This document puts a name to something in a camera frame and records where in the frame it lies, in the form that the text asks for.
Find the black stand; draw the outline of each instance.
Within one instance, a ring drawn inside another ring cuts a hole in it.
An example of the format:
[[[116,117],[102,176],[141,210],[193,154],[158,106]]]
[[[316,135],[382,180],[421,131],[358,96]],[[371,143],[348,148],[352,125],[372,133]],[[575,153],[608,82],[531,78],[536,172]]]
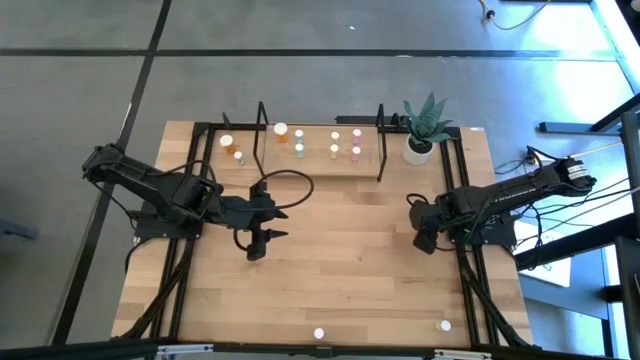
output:
[[[258,118],[256,124],[230,124],[228,119],[223,124],[196,123],[194,126],[191,147],[189,149],[188,161],[193,161],[197,153],[200,137],[206,135],[205,149],[203,160],[209,162],[211,158],[213,146],[213,134],[217,129],[228,130],[258,130],[266,129],[266,125],[261,124],[261,118],[265,118],[268,124],[264,106],[260,103],[258,109]],[[349,123],[348,121],[338,121],[338,123]],[[382,135],[383,159],[380,168],[378,181],[380,181],[384,165],[386,162],[386,141],[385,133],[387,132],[406,132],[400,128],[398,115],[394,114],[391,118],[384,117],[382,105],[378,109],[378,116],[368,117],[368,119],[360,118],[355,123],[376,124],[378,132]],[[469,178],[464,159],[464,151],[462,147],[462,139],[458,128],[445,129],[450,135],[459,139],[454,142],[456,158],[461,177],[461,183],[469,184]],[[443,152],[443,167],[445,181],[449,190],[453,189],[453,172],[451,171],[451,163],[449,159],[448,146],[441,143]],[[185,173],[191,173],[193,166],[185,169]],[[200,170],[200,176],[206,177],[204,167]],[[178,265],[173,268],[176,262],[176,249],[179,240],[172,238],[169,243],[167,257],[165,260],[164,271],[160,282],[160,291],[157,297],[152,301],[145,313],[136,321],[135,325],[120,338],[111,341],[78,345],[62,345],[51,347],[38,347],[26,349],[13,349],[0,351],[2,359],[22,359],[22,358],[38,358],[38,359],[127,359],[145,356],[152,358],[154,355],[176,355],[194,352],[244,352],[244,353],[275,353],[289,355],[311,355],[320,358],[334,357],[339,355],[377,355],[377,356],[415,356],[423,358],[454,358],[454,359],[495,359],[495,360],[511,360],[511,359],[602,359],[601,357],[582,356],[565,353],[555,353],[543,351],[538,347],[529,346],[515,333],[513,328],[502,317],[498,308],[491,301],[489,294],[489,284],[486,276],[484,258],[482,256],[482,248],[474,246],[474,262],[476,271],[471,269],[467,259],[466,249],[460,244],[458,247],[460,279],[462,285],[462,293],[464,297],[465,310],[467,315],[467,325],[470,338],[470,347],[457,349],[442,348],[397,348],[382,346],[317,346],[308,345],[261,345],[261,344],[234,344],[234,343],[214,343],[214,344],[193,344],[179,345],[178,331],[180,319],[182,315],[182,307],[184,304],[186,285],[189,276],[189,268],[191,266],[191,258],[193,256],[196,239],[187,237],[185,250]],[[170,320],[169,337],[160,338],[160,322],[163,314],[165,301],[171,291],[177,287],[173,312]],[[622,292],[622,297],[635,296]],[[473,294],[478,296],[485,310],[486,325],[489,335],[488,345],[480,342],[476,313],[474,310]],[[150,339],[140,339],[147,327],[151,325]],[[507,340],[509,347],[500,346],[498,331],[502,333]]]
[[[640,94],[637,94],[595,124],[542,122],[540,123],[540,132],[546,134],[618,136],[621,130],[620,120],[622,114],[632,111],[639,105]]]
[[[640,186],[640,115],[622,114],[622,143],[631,189]],[[622,302],[625,313],[629,355],[640,358],[640,193],[631,194],[634,212],[596,227],[550,242],[516,255],[518,270],[536,259],[536,265],[573,257],[615,244],[620,272],[619,286],[605,286],[601,296],[608,303]]]

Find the succulent plant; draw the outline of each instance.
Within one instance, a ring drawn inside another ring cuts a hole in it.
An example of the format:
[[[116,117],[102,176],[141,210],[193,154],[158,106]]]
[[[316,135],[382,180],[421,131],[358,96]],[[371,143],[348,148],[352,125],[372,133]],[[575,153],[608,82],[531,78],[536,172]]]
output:
[[[440,121],[446,101],[447,99],[444,99],[436,104],[433,93],[429,94],[418,116],[411,110],[411,105],[409,105],[407,101],[404,102],[404,108],[407,111],[409,120],[407,123],[407,118],[402,117],[404,119],[403,125],[406,126],[409,133],[411,133],[410,139],[415,145],[425,146],[427,143],[437,144],[451,138],[449,134],[443,131],[445,126],[453,120]]]

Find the white pot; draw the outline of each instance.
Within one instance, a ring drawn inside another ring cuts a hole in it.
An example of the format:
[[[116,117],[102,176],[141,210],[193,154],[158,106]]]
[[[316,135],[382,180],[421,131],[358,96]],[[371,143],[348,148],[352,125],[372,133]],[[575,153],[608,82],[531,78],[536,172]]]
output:
[[[411,135],[407,136],[407,140],[404,142],[404,146],[402,147],[402,158],[411,165],[422,165],[426,163],[435,146],[432,144],[431,150],[427,153],[417,153],[411,149],[411,146],[409,146],[409,137],[411,137]]]

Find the potted plant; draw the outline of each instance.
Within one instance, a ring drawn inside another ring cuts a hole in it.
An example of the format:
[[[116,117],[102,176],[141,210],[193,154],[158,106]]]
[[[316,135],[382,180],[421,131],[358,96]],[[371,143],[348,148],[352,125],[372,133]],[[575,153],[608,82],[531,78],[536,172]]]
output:
[[[409,130],[409,136],[402,148],[402,157],[409,164],[424,164],[433,151],[433,144],[451,138],[443,131],[452,120],[440,121],[446,101],[447,99],[444,99],[436,104],[433,93],[429,94],[418,116],[411,110],[411,105],[407,101],[404,102],[409,118],[403,116],[401,122]]]

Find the white object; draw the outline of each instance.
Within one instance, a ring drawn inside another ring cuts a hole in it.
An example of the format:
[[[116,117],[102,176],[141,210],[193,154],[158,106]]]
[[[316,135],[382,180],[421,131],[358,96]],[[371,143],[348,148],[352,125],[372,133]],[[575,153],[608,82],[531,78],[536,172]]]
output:
[[[231,135],[222,135],[220,137],[220,145],[227,147],[233,144],[233,137]]]
[[[304,145],[302,144],[296,144],[296,152],[297,152],[297,156],[298,158],[302,159],[302,157],[304,156]]]
[[[438,325],[438,329],[442,331],[451,331],[451,323],[448,320],[442,320]]]
[[[244,158],[242,157],[241,151],[236,151],[235,153],[233,153],[233,157],[238,160],[238,164],[240,164],[240,166],[244,165]]]
[[[360,147],[359,146],[354,146],[351,151],[353,152],[353,156],[351,157],[351,160],[353,160],[353,161],[360,160]]]
[[[336,159],[338,157],[338,150],[340,150],[338,145],[336,145],[336,144],[331,145],[329,150],[331,150],[331,158],[332,159]]]
[[[516,233],[516,239],[524,239],[529,236],[536,235],[538,233],[538,227],[527,224],[522,221],[516,221],[513,224],[513,229]],[[557,231],[549,231],[542,234],[542,243],[546,244],[550,241],[555,241],[565,237],[566,235],[561,234]],[[529,241],[525,241],[522,245],[518,246],[516,251],[513,254],[518,254],[526,250],[531,250],[536,244],[535,239],[531,239]],[[548,283],[569,287],[571,285],[571,258],[568,257],[566,259],[554,261],[549,266],[538,266],[533,270],[522,270],[520,274],[536,278],[538,280],[546,281]]]
[[[273,126],[273,131],[277,134],[277,135],[284,135],[287,133],[287,124],[285,123],[277,123]]]
[[[409,146],[409,137],[411,137],[411,135],[407,136],[407,140],[402,147],[402,158],[411,165],[422,165],[426,163],[433,152],[433,148],[436,147],[435,144],[431,144],[431,150],[428,152],[419,154],[413,151]]]
[[[322,330],[322,328],[316,328],[313,330],[313,337],[317,340],[321,340],[324,337],[324,330]]]
[[[362,135],[362,131],[360,131],[360,129],[353,130],[353,145],[358,145],[360,143],[360,135]]]
[[[304,136],[304,131],[296,130],[296,142],[298,144],[304,143],[304,139],[302,138],[303,136]]]

